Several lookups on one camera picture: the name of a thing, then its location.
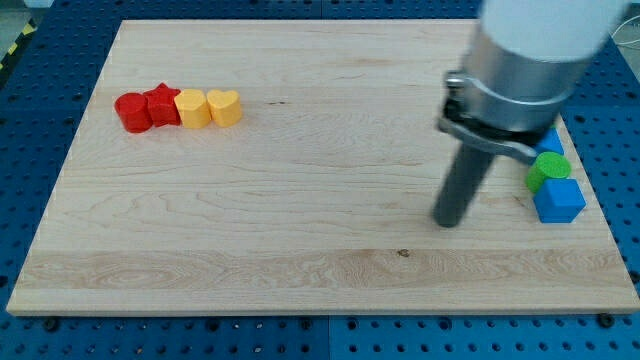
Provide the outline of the blue block behind arm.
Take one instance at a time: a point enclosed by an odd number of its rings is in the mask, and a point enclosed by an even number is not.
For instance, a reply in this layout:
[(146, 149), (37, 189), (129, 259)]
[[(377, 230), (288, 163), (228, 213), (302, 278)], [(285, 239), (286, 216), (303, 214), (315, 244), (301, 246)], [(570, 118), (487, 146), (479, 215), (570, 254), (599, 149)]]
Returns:
[(542, 137), (542, 139), (534, 146), (538, 154), (544, 152), (553, 152), (564, 155), (564, 148), (561, 137), (556, 128), (550, 128)]

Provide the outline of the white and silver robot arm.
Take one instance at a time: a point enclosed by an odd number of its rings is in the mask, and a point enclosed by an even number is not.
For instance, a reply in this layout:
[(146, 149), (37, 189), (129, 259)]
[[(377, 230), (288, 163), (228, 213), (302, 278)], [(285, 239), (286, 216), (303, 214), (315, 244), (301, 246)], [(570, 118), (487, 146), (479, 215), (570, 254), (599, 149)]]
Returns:
[(460, 142), (456, 160), (532, 163), (627, 0), (484, 0), (458, 69), (445, 77), (438, 122)]

